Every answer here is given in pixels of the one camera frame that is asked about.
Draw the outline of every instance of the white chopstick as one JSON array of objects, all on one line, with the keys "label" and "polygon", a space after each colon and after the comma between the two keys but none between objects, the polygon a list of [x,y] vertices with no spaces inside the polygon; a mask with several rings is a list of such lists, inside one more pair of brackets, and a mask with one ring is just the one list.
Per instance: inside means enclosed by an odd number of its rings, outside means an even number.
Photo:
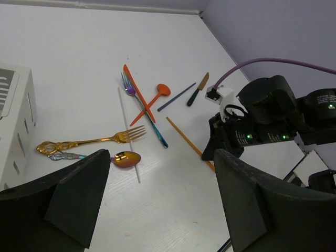
[{"label": "white chopstick", "polygon": [[[128,115],[127,115],[127,110],[126,110],[125,101],[124,101],[124,94],[121,91],[120,87],[118,87],[118,93],[119,93],[119,98],[120,98],[122,114],[124,116],[124,122],[125,122],[126,130],[129,130],[129,125],[130,124],[128,123]],[[135,152],[132,142],[130,142],[130,148],[131,148],[131,151]],[[135,167],[136,176],[138,177],[138,182],[141,183],[138,165],[135,165],[134,167]]]}]

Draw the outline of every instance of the fork tines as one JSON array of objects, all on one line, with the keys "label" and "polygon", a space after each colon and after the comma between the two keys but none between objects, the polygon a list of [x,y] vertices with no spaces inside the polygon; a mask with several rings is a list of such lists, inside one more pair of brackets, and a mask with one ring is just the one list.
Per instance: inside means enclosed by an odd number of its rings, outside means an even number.
[{"label": "fork tines", "polygon": [[138,139],[139,137],[142,137],[143,135],[146,134],[146,128],[144,125],[135,127],[130,130],[126,130],[123,133],[123,137],[125,138],[126,141],[134,141],[135,139]]},{"label": "fork tines", "polygon": [[125,88],[130,88],[132,86],[130,78],[127,76],[126,72],[122,72],[121,73],[121,77],[122,77],[122,82],[124,84]]}]

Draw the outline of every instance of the orange knife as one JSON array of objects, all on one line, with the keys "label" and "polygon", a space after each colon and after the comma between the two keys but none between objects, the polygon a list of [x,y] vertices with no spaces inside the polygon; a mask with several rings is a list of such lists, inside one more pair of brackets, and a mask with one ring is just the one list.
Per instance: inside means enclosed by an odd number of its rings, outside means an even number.
[{"label": "orange knife", "polygon": [[153,114],[152,114],[152,112],[151,112],[151,110],[150,110],[150,108],[148,106],[148,104],[146,103],[145,99],[142,97],[142,94],[140,93],[140,91],[139,91],[139,89],[137,87],[137,84],[135,84],[135,81],[134,81],[133,77],[131,76],[131,72],[129,71],[129,69],[128,69],[128,67],[126,65],[124,65],[123,70],[124,70],[124,72],[127,73],[128,77],[130,78],[130,80],[132,82],[132,85],[133,85],[134,89],[136,90],[136,92],[137,92],[137,94],[138,94],[138,96],[139,96],[139,98],[140,98],[143,106],[145,107],[146,111],[148,112],[149,116],[151,117],[151,119],[153,120],[153,122],[156,122],[155,118],[154,118],[154,116],[153,116]]}]

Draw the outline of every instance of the gold fork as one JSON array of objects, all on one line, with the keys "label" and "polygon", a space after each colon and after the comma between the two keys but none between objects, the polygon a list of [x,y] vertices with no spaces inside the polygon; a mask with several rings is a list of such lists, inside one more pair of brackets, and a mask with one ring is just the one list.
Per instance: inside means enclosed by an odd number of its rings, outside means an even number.
[{"label": "gold fork", "polygon": [[139,126],[130,130],[125,130],[116,133],[114,136],[110,138],[100,138],[100,139],[93,139],[93,140],[86,140],[86,141],[76,141],[76,142],[62,142],[62,143],[53,143],[53,142],[43,142],[42,144],[36,147],[36,150],[44,155],[52,155],[55,152],[69,150],[71,148],[81,146],[88,143],[97,143],[97,142],[104,142],[104,141],[114,141],[117,143],[129,143],[142,137],[146,134],[146,129],[144,126]]}]

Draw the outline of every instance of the silver fork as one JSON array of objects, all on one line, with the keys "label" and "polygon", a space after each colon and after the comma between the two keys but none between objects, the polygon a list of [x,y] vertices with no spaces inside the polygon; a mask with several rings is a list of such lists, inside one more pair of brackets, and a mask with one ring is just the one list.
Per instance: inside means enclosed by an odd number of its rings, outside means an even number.
[{"label": "silver fork", "polygon": [[148,120],[150,121],[153,129],[154,129],[154,132],[155,134],[157,135],[157,137],[159,138],[160,142],[162,143],[162,145],[165,147],[165,148],[168,148],[168,143],[166,142],[166,140],[163,138],[163,136],[161,135],[161,133],[159,132],[159,130],[157,129],[157,127],[155,126],[153,120],[151,119],[151,117],[149,116],[148,112],[146,111],[144,105],[142,104],[142,102],[140,101],[140,99],[136,96],[136,91],[135,89],[133,88],[133,85],[130,81],[130,79],[128,78],[127,76],[127,73],[125,72],[122,72],[121,73],[121,77],[122,77],[122,82],[123,82],[123,85],[124,85],[124,88],[125,88],[125,91],[126,93],[129,95],[129,96],[132,96],[132,97],[135,97],[135,99],[137,100],[137,102],[139,103],[141,109],[143,110],[143,112],[145,113],[145,115],[147,116]]}]

